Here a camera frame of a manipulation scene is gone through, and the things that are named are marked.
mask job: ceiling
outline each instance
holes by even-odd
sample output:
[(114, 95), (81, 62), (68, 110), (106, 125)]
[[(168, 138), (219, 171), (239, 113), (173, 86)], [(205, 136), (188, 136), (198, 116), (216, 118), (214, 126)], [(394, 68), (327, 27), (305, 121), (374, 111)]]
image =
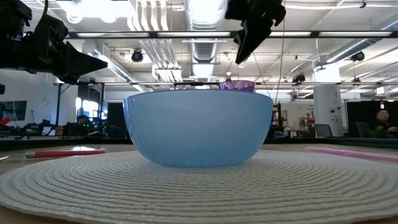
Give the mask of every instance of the ceiling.
[[(32, 21), (33, 29), (37, 21), (40, 19), (42, 5), (40, 0), (24, 1), (28, 6), (32, 7), (34, 20)], [(368, 5), (374, 6), (390, 6), (390, 7), (365, 7), (360, 9), (359, 5), (362, 1), (354, 0), (294, 0), (286, 1), (287, 15), (285, 17), (285, 30), (375, 30), (379, 24), (389, 19), (398, 20), (398, 2), (396, 0), (373, 0), (366, 1)], [(186, 30), (186, 19), (184, 2), (181, 0), (167, 1), (167, 22), (170, 30)], [(292, 7), (326, 7), (326, 6), (358, 6), (347, 9), (327, 9), (314, 10), (311, 9), (293, 9)], [(66, 12), (60, 9), (60, 6), (51, 2), (49, 6), (51, 16), (57, 16), (63, 20), (70, 30), (75, 31), (128, 31), (127, 19), (120, 17), (116, 22), (107, 24), (99, 18), (84, 18), (78, 24), (71, 24), (67, 21)], [(283, 23), (274, 27), (273, 30), (283, 30)], [(240, 25), (237, 21), (224, 21), (223, 30), (239, 30)], [(319, 39), (318, 48), (315, 39), (267, 39), (255, 51), (254, 56), (247, 60), (246, 66), (238, 68), (233, 62), (237, 45), (228, 39), (227, 43), (219, 44), (216, 65), (213, 72), (214, 81), (222, 81), (226, 77), (226, 72), (232, 73), (233, 79), (250, 80), (261, 82), (265, 81), (277, 82), (282, 78), (286, 78), (289, 82), (297, 72), (290, 71), (297, 65), (301, 64), (303, 59), (314, 57), (316, 54), (331, 53), (345, 44), (351, 42), (352, 39)], [(152, 62), (145, 59), (141, 63), (133, 63), (131, 52), (140, 48), (138, 40), (96, 40), (97, 45), (106, 44), (111, 49), (111, 58), (119, 62), (125, 70), (131, 73), (137, 81), (152, 82), (154, 79), (150, 74), (152, 72)], [(189, 78), (191, 73), (191, 57), (188, 44), (182, 43), (181, 39), (173, 39), (175, 56), (178, 64), (182, 68), (182, 77)], [(365, 60), (383, 54), (390, 49), (397, 47), (397, 39), (384, 39), (368, 48), (363, 52)], [(352, 80), (354, 73), (356, 75), (377, 70), (385, 65), (398, 61), (398, 50), (391, 50), (388, 54), (376, 57), (366, 63), (353, 69), (352, 61), (342, 61), (340, 63), (340, 76), (342, 80)], [(312, 80), (311, 63), (308, 66), (302, 66), (301, 72), (304, 72), (307, 81)], [(106, 70), (91, 73), (88, 76), (94, 76), (99, 80), (113, 82), (117, 80), (115, 76)], [(387, 77), (398, 76), (398, 67), (396, 70), (390, 70), (387, 73), (380, 73), (375, 76), (367, 77), (362, 81), (375, 82)]]

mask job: bowl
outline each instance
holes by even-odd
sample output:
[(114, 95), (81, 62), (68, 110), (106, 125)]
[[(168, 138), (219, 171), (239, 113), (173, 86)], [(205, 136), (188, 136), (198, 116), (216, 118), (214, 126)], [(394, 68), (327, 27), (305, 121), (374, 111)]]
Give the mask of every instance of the bowl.
[(157, 164), (217, 167), (250, 159), (272, 118), (268, 96), (238, 90), (170, 90), (124, 100), (127, 130)]

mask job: man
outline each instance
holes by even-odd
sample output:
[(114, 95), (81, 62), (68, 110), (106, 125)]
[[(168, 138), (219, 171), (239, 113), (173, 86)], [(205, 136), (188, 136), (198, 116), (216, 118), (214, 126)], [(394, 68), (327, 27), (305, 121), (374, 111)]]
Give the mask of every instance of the man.
[(376, 114), (375, 122), (371, 123), (371, 129), (375, 131), (398, 131), (398, 128), (393, 126), (389, 121), (388, 111), (385, 109), (380, 109)]

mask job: round placemat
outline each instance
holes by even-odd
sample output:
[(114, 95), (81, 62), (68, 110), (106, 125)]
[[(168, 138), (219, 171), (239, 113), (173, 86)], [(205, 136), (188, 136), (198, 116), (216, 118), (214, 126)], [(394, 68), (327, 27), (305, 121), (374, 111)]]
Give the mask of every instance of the round placemat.
[(120, 152), (12, 170), (0, 204), (82, 223), (349, 223), (398, 215), (397, 176), (392, 164), (309, 152), (212, 169)]

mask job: chair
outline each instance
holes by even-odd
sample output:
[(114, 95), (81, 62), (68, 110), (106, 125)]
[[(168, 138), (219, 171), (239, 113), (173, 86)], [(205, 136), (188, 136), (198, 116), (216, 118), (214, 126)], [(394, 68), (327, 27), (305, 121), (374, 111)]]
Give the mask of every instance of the chair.
[(361, 138), (370, 138), (371, 137), (371, 128), (368, 123), (365, 122), (357, 122), (356, 126), (358, 127), (359, 136)]
[(333, 137), (329, 124), (316, 124), (315, 132), (317, 137), (330, 138)]

